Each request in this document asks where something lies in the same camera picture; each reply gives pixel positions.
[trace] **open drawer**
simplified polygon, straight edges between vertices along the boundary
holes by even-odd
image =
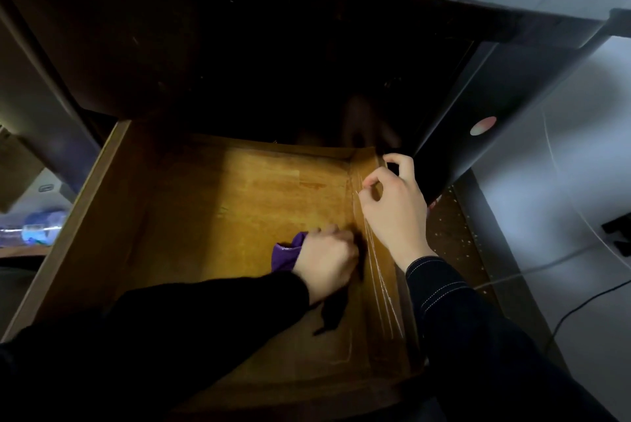
[[[314,336],[322,319],[320,308],[311,310],[177,410],[296,402],[405,378],[414,346],[406,337],[414,340],[413,322],[401,310],[406,293],[357,196],[379,164],[372,148],[255,143],[120,122],[5,339],[33,322],[107,306],[133,288],[264,275],[276,242],[337,223],[365,241],[338,328]]]

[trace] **sleeve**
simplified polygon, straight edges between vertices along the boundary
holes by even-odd
[[[406,279],[438,402],[449,421],[615,420],[445,260],[418,259]]]
[[[307,287],[289,272],[130,291],[106,314],[28,327],[0,346],[0,386],[21,416],[38,408],[157,415],[233,370],[308,306]]]

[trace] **wooden floor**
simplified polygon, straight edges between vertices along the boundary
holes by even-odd
[[[474,288],[488,283],[488,275],[474,244],[462,209],[453,190],[448,188],[430,211],[427,219],[427,242],[436,254],[446,259]],[[499,308],[493,287],[479,290],[482,297]]]

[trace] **sleeve cuff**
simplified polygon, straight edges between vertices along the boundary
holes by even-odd
[[[451,265],[436,256],[415,260],[405,273],[417,321],[440,301],[455,291],[472,289]]]

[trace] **person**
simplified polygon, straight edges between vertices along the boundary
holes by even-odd
[[[375,170],[360,202],[406,274],[447,419],[615,420],[429,248],[413,160],[397,154],[384,160],[398,164],[399,175]],[[378,201],[370,190],[377,182]],[[20,419],[55,412],[160,416],[347,284],[357,256],[353,235],[332,225],[309,232],[292,272],[134,290],[106,314],[28,327],[0,347],[0,411]]]

